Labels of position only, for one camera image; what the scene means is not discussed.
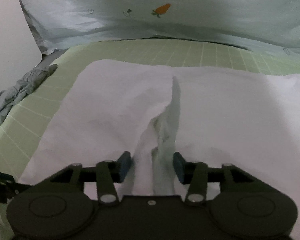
white fabric sheet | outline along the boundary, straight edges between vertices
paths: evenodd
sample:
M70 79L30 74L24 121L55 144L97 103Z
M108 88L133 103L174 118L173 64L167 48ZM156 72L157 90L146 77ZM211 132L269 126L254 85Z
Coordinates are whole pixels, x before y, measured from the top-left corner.
M152 120L165 110L171 95L169 67L114 60L91 63L49 123L20 182L33 185L71 163L93 167L129 151L135 169L124 187L116 185L119 196L153 195L149 153L157 147L157 135ZM86 193L93 197L95 192Z
M71 163L94 166L124 150L135 167L116 185L120 196L184 197L175 151L211 167L233 163L295 201L292 237L300 240L300 74L94 62L64 99L20 181L34 184ZM208 197L217 194L209 185Z
M300 0L21 2L46 53L91 41L154 35L228 43L277 56L300 53ZM168 3L171 7L161 18L151 14Z

